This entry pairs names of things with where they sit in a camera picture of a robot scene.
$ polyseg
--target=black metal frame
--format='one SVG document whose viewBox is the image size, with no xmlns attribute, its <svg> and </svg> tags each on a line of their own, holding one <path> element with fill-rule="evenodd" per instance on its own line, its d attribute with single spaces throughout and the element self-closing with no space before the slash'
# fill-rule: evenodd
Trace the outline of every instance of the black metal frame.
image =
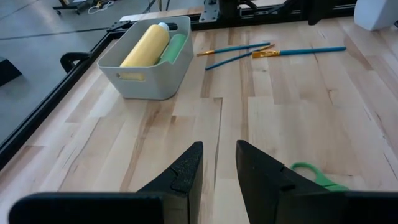
<svg viewBox="0 0 398 224">
<path fill-rule="evenodd" d="M 352 16 L 356 0 L 336 0 L 337 5 L 324 18 Z M 288 6 L 280 14 L 269 14 L 275 7 L 267 6 L 253 9 L 240 9 L 234 19 L 218 19 L 216 22 L 200 23 L 200 14 L 187 15 L 191 19 L 192 31 L 219 29 L 227 27 L 253 26 L 281 22 L 304 21 L 310 13 L 303 5 Z M 9 162 L 15 153 L 24 145 L 34 131 L 42 124 L 52 110 L 61 102 L 74 84 L 87 71 L 90 65 L 100 56 L 101 52 L 114 40 L 120 38 L 136 21 L 116 22 L 108 33 L 94 46 L 90 53 L 67 53 L 61 58 L 61 63 L 67 75 L 51 91 L 38 107 L 22 122 L 22 124 L 0 144 L 0 170 Z"/>
<path fill-rule="evenodd" d="M 63 0 L 59 0 L 61 3 L 61 6 L 54 6 L 52 9 L 56 10 L 57 14 L 60 15 L 61 12 L 60 10 L 64 9 L 74 9 L 75 12 L 80 15 L 80 11 L 84 8 L 88 8 L 92 5 L 91 0 L 87 0 L 85 2 L 71 2 L 69 4 L 65 4 Z"/>
</svg>

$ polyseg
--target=gold ferrule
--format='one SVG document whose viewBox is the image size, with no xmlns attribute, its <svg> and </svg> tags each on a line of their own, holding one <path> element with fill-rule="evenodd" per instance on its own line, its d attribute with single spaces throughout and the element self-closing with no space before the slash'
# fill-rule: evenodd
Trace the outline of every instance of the gold ferrule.
<svg viewBox="0 0 398 224">
<path fill-rule="evenodd" d="M 202 53 L 197 53 L 197 56 L 209 55 L 209 54 L 213 54 L 213 53 L 214 53 L 214 50 L 207 50 Z"/>
<path fill-rule="evenodd" d="M 278 50 L 266 50 L 266 51 L 260 51 L 260 52 L 253 52 L 252 57 L 253 58 L 262 58 L 262 57 L 273 57 L 273 56 L 278 56 L 280 55 L 280 51 Z"/>
</svg>

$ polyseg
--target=black clamp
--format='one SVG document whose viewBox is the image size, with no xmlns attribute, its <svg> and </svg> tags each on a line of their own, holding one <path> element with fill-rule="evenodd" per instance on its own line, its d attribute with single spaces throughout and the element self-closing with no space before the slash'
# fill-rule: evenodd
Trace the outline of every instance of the black clamp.
<svg viewBox="0 0 398 224">
<path fill-rule="evenodd" d="M 48 192 L 20 199 L 9 223 L 197 224 L 203 182 L 203 144 L 195 142 L 137 192 Z"/>
<path fill-rule="evenodd" d="M 69 52 L 61 57 L 61 65 L 62 68 L 68 73 L 70 72 L 75 65 L 76 61 L 87 60 L 91 57 L 90 53 L 87 52 Z"/>
<path fill-rule="evenodd" d="M 329 192 L 246 141 L 236 143 L 236 168 L 250 223 L 275 223 L 280 201 Z"/>
</svg>

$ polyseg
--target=scissors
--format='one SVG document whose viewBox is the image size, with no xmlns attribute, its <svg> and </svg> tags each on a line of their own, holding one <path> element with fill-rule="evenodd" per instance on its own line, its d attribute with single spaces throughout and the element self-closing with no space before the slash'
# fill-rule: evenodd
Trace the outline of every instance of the scissors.
<svg viewBox="0 0 398 224">
<path fill-rule="evenodd" d="M 346 191 L 349 190 L 348 187 L 336 184 L 330 179 L 328 179 L 322 171 L 316 168 L 314 165 L 306 163 L 306 162 L 296 162 L 290 166 L 291 170 L 295 170 L 298 167 L 303 167 L 311 170 L 315 173 L 315 180 L 313 180 L 316 184 L 321 185 L 322 187 L 330 190 L 330 191 Z"/>
</svg>

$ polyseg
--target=butcher block tabletop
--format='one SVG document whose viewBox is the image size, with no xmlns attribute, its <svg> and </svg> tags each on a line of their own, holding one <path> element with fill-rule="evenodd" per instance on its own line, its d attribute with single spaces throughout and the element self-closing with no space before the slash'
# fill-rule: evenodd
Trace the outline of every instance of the butcher block tabletop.
<svg viewBox="0 0 398 224">
<path fill-rule="evenodd" d="M 195 54 L 260 42 L 347 50 L 246 57 L 209 71 L 246 51 L 194 57 L 164 101 L 122 98 L 95 62 L 0 172 L 0 222 L 34 192 L 135 192 L 195 141 L 204 149 L 200 223 L 249 222 L 238 139 L 286 166 L 311 163 L 353 190 L 398 190 L 397 35 L 368 32 L 352 17 L 193 32 Z"/>
</svg>

